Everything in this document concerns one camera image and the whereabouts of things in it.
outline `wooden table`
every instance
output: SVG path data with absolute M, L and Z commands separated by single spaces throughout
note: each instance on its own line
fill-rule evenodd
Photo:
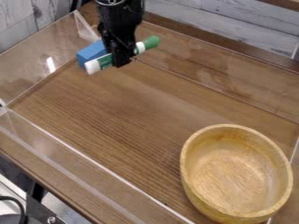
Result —
M 95 25 L 91 4 L 82 13 Z M 87 76 L 74 59 L 10 105 L 19 137 L 38 150 L 0 132 L 2 153 L 95 223 L 211 224 L 183 192 L 181 151 L 198 129 L 242 124 L 271 137 L 294 159 L 293 197 L 271 224 L 295 223 L 298 71 L 143 23 L 138 38 L 150 34 L 162 45 L 136 62 Z M 39 43 L 35 38 L 28 44 Z

